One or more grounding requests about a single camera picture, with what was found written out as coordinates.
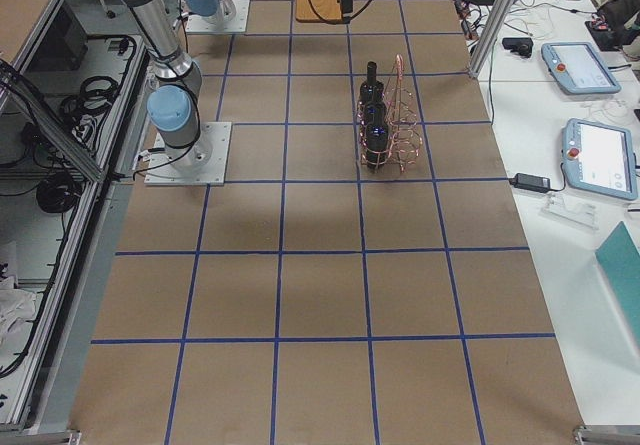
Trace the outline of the near teach pendant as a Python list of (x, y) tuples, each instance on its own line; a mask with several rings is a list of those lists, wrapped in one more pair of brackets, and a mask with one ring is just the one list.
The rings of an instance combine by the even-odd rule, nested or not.
[(562, 130), (562, 159), (571, 187), (618, 199), (638, 198), (628, 129), (571, 118)]

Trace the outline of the white crumpled cloth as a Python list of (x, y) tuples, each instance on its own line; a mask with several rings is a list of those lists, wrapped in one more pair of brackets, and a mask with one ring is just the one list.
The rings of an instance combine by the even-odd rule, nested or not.
[(1, 279), (1, 341), (36, 317), (36, 294), (16, 287), (14, 276)]

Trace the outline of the wooden tray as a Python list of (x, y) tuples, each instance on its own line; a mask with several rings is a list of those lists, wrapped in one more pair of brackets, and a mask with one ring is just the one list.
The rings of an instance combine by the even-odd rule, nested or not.
[(342, 24), (337, 0), (295, 0), (295, 19), (300, 23)]

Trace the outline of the black power adapter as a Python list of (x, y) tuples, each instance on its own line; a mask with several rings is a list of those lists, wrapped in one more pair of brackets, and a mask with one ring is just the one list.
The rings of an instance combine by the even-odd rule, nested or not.
[(547, 177), (516, 173), (509, 179), (512, 187), (521, 190), (546, 194), (551, 191), (550, 180)]

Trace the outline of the aluminium frame post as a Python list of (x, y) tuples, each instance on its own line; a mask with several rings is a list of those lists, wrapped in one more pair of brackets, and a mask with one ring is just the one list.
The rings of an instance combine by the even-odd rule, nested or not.
[(494, 47), (498, 32), (504, 24), (507, 12), (513, 3), (514, 0), (494, 1), (493, 7), (491, 8), (488, 19), (485, 23), (484, 30), (476, 43), (474, 53), (471, 55), (468, 68), (470, 77), (477, 78), (479, 76), (484, 63), (488, 59)]

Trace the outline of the teach pendant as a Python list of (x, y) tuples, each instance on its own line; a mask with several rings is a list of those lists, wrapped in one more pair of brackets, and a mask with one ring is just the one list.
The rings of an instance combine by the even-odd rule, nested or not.
[(618, 199), (638, 198), (628, 129), (571, 118), (562, 130), (562, 159), (571, 187)]
[(588, 42), (544, 43), (541, 56), (560, 88), (571, 95), (616, 94), (621, 85)]

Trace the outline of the black webcam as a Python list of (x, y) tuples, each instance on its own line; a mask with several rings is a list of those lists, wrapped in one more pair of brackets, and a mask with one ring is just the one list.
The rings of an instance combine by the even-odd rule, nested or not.
[(505, 50), (525, 59), (533, 52), (533, 40), (529, 37), (505, 37), (501, 44)]

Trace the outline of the clear acrylic stand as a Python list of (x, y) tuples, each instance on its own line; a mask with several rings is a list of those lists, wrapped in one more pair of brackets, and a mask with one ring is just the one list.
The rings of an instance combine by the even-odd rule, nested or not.
[(546, 202), (542, 205), (540, 213), (547, 218), (564, 220), (591, 231), (599, 229), (597, 208), (594, 205), (586, 202), (567, 204), (564, 196), (558, 192), (552, 192), (547, 195)]

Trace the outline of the far teach pendant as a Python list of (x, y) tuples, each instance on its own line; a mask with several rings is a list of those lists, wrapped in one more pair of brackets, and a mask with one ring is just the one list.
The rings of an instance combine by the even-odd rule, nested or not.
[(571, 95), (616, 94), (621, 85), (588, 42), (544, 43), (541, 56), (560, 88)]

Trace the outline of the dark wine bottle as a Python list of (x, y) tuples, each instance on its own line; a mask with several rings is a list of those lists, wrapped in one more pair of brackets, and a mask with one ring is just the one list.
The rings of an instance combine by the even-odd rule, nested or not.
[(363, 123), (374, 134), (383, 133), (385, 127), (386, 106), (382, 102), (368, 102), (363, 106)]
[(359, 88), (359, 103), (380, 103), (382, 101), (384, 85), (377, 79), (377, 63), (367, 63), (366, 79)]
[(388, 127), (382, 125), (368, 125), (365, 131), (365, 160), (370, 169), (378, 169), (387, 159), (389, 139)]

